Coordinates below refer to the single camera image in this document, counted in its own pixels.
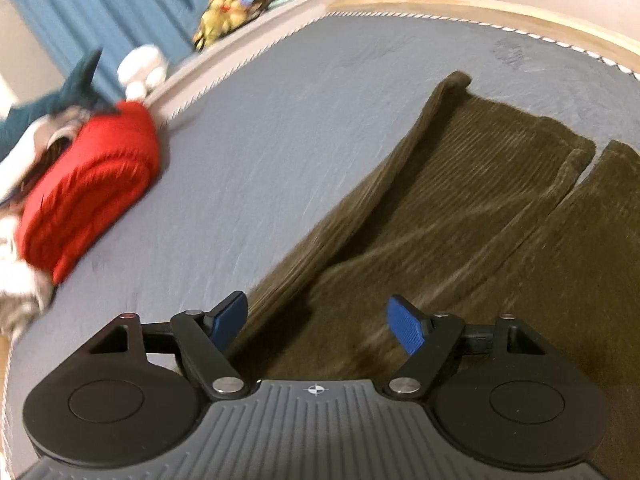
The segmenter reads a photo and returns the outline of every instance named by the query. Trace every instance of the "yellow plush toy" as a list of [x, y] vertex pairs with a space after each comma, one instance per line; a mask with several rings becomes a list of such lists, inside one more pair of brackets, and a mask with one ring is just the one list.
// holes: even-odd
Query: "yellow plush toy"
[[247, 6], [241, 0], [209, 0], [193, 37], [193, 46], [202, 50], [223, 34], [240, 27], [247, 19]]

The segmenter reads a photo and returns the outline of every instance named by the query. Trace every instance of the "gray bed sheet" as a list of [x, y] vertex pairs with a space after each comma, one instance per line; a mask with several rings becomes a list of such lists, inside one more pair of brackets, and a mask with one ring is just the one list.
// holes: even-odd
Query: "gray bed sheet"
[[408, 131], [453, 70], [473, 92], [640, 146], [640, 82], [569, 48], [481, 25], [329, 16], [276, 44], [160, 132], [158, 184], [84, 257], [15, 348], [14, 474], [36, 455], [28, 392], [118, 313], [143, 322], [249, 290]]

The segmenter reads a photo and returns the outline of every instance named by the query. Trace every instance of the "white plush toy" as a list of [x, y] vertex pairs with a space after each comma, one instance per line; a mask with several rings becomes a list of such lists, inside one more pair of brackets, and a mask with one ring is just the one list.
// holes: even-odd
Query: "white plush toy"
[[118, 81], [125, 88], [127, 101], [142, 101], [166, 79], [167, 60], [152, 44], [127, 54], [118, 67]]

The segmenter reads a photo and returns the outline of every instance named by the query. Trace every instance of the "curtain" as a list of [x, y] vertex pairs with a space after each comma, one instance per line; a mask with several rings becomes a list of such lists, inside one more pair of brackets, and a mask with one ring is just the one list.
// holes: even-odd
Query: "curtain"
[[116, 100], [122, 59], [145, 43], [170, 62], [191, 52], [191, 37], [208, 0], [13, 0], [54, 63], [69, 73], [88, 51], [103, 47], [95, 86]]

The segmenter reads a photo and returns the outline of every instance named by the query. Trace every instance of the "gray ribbed plate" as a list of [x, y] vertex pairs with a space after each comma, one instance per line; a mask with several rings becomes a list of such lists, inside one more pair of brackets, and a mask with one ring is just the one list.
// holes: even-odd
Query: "gray ribbed plate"
[[454, 449], [414, 402], [380, 396], [370, 381], [263, 381], [253, 395], [213, 404], [170, 452], [119, 470], [44, 458], [24, 480], [602, 480], [583, 463], [516, 473]]

